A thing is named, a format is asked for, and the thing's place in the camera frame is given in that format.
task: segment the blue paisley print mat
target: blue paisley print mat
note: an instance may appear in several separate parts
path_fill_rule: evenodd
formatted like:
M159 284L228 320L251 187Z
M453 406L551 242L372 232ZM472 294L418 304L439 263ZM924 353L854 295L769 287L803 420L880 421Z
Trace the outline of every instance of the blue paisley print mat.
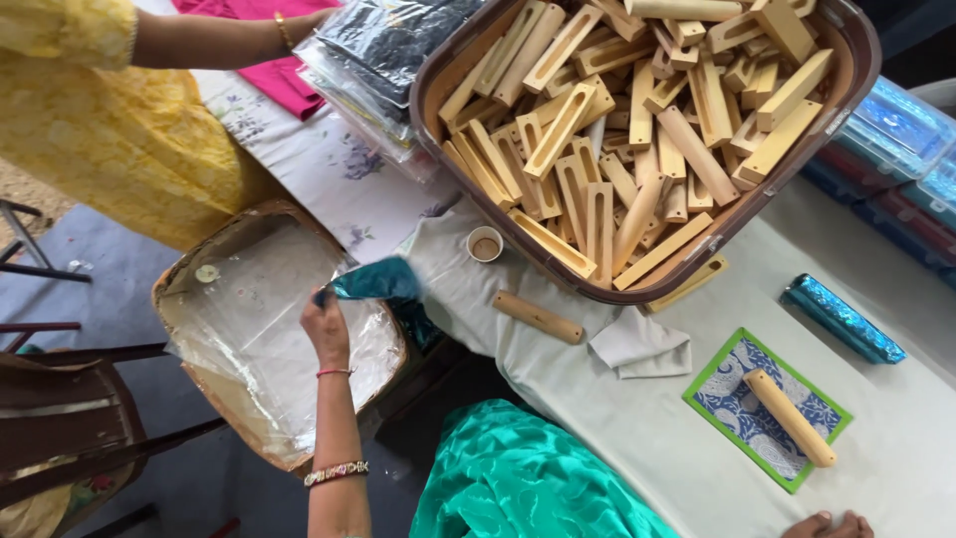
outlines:
M738 329L684 393L684 401L740 447L790 493L806 480L814 465L767 408L744 383L758 368L832 443L853 417L780 360L746 329Z

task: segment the woman's arm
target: woman's arm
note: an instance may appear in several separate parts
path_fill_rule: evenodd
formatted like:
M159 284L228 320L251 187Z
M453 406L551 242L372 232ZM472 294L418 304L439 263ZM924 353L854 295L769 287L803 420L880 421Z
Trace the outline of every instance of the woman's arm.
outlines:
M348 370L348 327L335 294L325 295L322 308L314 305L310 298L300 322L315 346L319 368ZM317 471L358 460L361 460L361 442L349 376L324 374L318 378L312 468ZM343 536L372 536L372 516L362 475L320 483L309 493L309 538Z
M325 22L334 8L286 19L293 43ZM289 55L274 20L154 15L138 10L133 65L153 69L233 70Z

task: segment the pink fabric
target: pink fabric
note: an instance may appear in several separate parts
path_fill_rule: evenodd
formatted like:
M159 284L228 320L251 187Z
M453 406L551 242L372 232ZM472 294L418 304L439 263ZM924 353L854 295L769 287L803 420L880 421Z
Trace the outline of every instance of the pink fabric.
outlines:
M241 20L286 18L307 15L339 6L336 0L173 0L180 13ZM295 56L240 69L239 75L302 121L308 120L325 102L295 73L302 61Z

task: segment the yellow kurta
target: yellow kurta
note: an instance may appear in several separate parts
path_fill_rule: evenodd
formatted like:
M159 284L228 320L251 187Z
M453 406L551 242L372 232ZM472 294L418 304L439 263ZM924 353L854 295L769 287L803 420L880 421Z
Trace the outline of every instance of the yellow kurta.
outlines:
M0 0L0 158L186 250L285 191L186 71L129 67L130 0Z

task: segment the embellished bracelet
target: embellished bracelet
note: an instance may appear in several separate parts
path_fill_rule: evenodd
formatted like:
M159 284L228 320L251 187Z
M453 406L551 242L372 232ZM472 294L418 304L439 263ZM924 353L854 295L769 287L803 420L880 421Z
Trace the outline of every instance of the embellished bracelet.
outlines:
M319 370L318 373L315 375L315 379L318 379L319 377L325 375L326 373L347 373L351 376L353 373L355 373L355 371L356 369L354 368L350 370L347 370L345 368L329 368L328 370Z
M289 52L292 52L295 48L295 43L291 37L289 37L289 31L286 29L286 17L282 16L282 13L279 11L275 12L275 24L279 27L279 33L282 34L282 40L286 42L286 48L289 49Z
M319 485L323 482L333 481L336 479L341 479L345 477L351 477L352 475L367 475L368 474L368 461L348 461L346 463L340 463L338 465L333 465L331 467L326 467L320 471L315 471L314 473L309 473L305 477L305 486L312 487L314 485Z

